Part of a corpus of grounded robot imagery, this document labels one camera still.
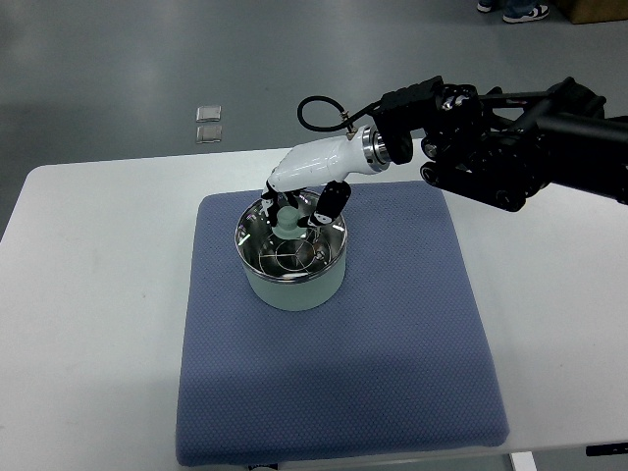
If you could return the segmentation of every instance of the gray floor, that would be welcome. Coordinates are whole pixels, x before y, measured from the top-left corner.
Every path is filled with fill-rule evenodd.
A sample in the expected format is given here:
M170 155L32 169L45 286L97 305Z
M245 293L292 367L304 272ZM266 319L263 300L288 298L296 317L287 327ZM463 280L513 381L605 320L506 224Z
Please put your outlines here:
M608 98L609 116L628 114L626 38L628 22L573 26L555 8L508 26L472 0L0 0L0 235L37 166L290 147L320 137L295 118L310 94L355 111L434 75L480 92L572 76ZM223 106L220 143L194 142L203 104ZM308 116L337 120L316 107ZM430 469L508 468L472 461ZM583 449L537 462L628 467Z

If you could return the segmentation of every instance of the sneaker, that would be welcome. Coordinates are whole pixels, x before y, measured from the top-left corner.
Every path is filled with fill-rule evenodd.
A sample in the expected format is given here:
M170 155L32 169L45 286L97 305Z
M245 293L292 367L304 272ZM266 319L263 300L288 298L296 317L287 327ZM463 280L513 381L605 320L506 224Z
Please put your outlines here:
M478 2L478 12L489 13L493 9L493 5L482 5L482 2Z
M527 22L535 22L537 20L542 20L550 13L550 9L547 5L537 4L536 7L532 9L530 13L518 18L507 17L504 15L502 19L507 23L527 23Z

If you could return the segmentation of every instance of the white table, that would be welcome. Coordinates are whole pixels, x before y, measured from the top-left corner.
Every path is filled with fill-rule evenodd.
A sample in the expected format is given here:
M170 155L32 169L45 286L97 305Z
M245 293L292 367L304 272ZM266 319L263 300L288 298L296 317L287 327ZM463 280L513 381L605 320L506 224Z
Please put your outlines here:
M260 188L286 153L69 164L28 176L0 242L1 469L179 469L198 204ZM417 154L349 181L419 180ZM493 352L507 442L286 467L628 441L628 208L557 185L516 214L446 201Z

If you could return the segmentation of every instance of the stainless steel pot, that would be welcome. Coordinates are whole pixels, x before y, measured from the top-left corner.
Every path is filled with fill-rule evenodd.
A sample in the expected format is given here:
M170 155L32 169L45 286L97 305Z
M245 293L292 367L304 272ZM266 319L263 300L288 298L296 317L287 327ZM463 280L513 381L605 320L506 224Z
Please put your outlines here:
M295 217L312 214L318 198L317 193L302 191ZM289 208L282 195L280 206ZM244 211L235 230L235 246L251 287L263 301L287 311L322 304L344 278L347 230L342 215L296 237L286 239L273 232L261 200Z

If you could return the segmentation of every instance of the blue mat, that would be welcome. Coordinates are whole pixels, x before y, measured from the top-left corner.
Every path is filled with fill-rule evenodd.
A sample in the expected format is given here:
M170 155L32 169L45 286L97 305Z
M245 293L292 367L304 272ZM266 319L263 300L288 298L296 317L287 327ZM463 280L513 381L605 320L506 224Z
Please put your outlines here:
M212 195L198 211L179 463L501 445L493 359L441 192L354 185L344 282L297 313L259 300L240 265L237 219L258 197Z

